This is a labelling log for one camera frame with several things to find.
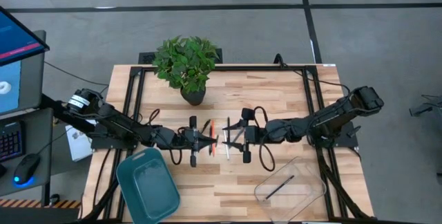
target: clear plastic container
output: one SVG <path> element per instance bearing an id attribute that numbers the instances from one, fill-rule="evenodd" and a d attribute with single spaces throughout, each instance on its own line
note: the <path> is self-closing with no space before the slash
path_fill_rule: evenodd
<path id="1" fill-rule="evenodd" d="M 296 157 L 256 186 L 255 197 L 274 223 L 288 223 L 325 194 L 325 183 L 308 160 Z"/>

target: monitor screen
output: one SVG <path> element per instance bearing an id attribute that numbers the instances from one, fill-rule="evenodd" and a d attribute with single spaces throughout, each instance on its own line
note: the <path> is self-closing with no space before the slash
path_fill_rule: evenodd
<path id="1" fill-rule="evenodd" d="M 0 66 L 49 50 L 11 14 L 0 8 Z"/>

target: green tray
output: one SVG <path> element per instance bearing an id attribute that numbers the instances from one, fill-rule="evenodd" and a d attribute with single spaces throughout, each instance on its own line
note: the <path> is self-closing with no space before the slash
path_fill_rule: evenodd
<path id="1" fill-rule="evenodd" d="M 125 159 L 117 168 L 117 178 L 135 224 L 159 223 L 180 205 L 177 187 L 157 149 Z"/>

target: computer mouse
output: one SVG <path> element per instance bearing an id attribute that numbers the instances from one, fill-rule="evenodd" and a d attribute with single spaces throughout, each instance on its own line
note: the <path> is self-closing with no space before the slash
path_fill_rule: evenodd
<path id="1" fill-rule="evenodd" d="M 38 154 L 28 154 L 17 165 L 14 172 L 14 182 L 22 185 L 30 180 L 34 175 L 35 169 L 40 163 L 40 156 Z"/>

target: wooden table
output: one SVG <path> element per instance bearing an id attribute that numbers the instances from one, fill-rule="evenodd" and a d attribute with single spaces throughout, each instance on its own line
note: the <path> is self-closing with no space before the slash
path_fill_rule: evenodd
<path id="1" fill-rule="evenodd" d="M 130 65 L 116 65 L 110 79 L 106 101 L 120 111 L 124 105 L 130 69 Z M 317 65 L 317 69 L 320 80 L 339 82 L 335 66 Z M 200 106 L 191 106 L 182 99 L 179 90 L 169 88 L 167 82 L 159 80 L 153 73 L 147 73 L 140 108 L 140 113 L 144 117 L 142 122 L 146 122 L 151 112 L 159 108 L 161 113 L 154 124 L 163 124 L 176 130 L 187 126 L 189 117 L 196 115 L 200 128 L 206 120 L 215 120 L 216 133 L 220 135 L 220 140 L 224 140 L 221 129 L 227 125 L 227 117 L 231 118 L 232 123 L 237 122 L 244 107 L 262 106 L 267 110 L 270 119 L 304 117 L 309 113 L 302 77 L 291 71 L 213 71 L 209 77 L 203 103 Z M 135 105 L 137 80 L 138 77 L 134 83 L 129 115 L 132 114 Z M 313 98 L 316 99 L 313 82 L 310 87 Z M 343 96 L 338 86 L 321 84 L 321 89 L 326 106 Z M 258 120 L 264 123 L 262 114 L 258 114 Z M 140 145 L 135 152 L 144 148 Z M 313 172 L 319 174 L 316 152 L 305 139 L 294 144 L 288 142 L 273 144 L 269 148 L 275 157 L 276 169 L 298 156 L 313 165 L 311 166 Z M 166 221 L 269 221 L 256 202 L 253 191 L 256 185 L 271 173 L 265 171 L 259 162 L 258 146 L 251 147 L 251 152 L 250 164 L 243 164 L 242 155 L 234 149 L 230 150 L 231 158 L 228 161 L 225 146 L 219 144 L 215 157 L 209 156 L 208 151 L 203 150 L 198 154 L 198 166 L 192 168 L 189 164 L 189 152 L 183 151 L 182 164 L 175 166 L 171 162 L 169 152 L 162 151 L 181 195 L 180 208 Z M 103 150 L 93 154 L 83 196 L 84 215 L 92 209 L 98 172 L 105 153 Z M 345 148 L 335 149 L 335 153 L 343 187 L 366 214 L 372 215 L 372 206 L 359 158 Z M 109 185 L 114 154 L 115 152 L 111 151 L 104 164 L 97 200 Z M 336 192 L 332 186 L 330 192 L 335 215 L 339 216 Z M 116 217 L 119 195 L 118 188 L 113 198 L 111 218 Z M 327 212 L 323 197 L 314 201 L 294 219 L 294 221 L 326 220 Z M 127 207 L 123 221 L 131 221 Z"/>

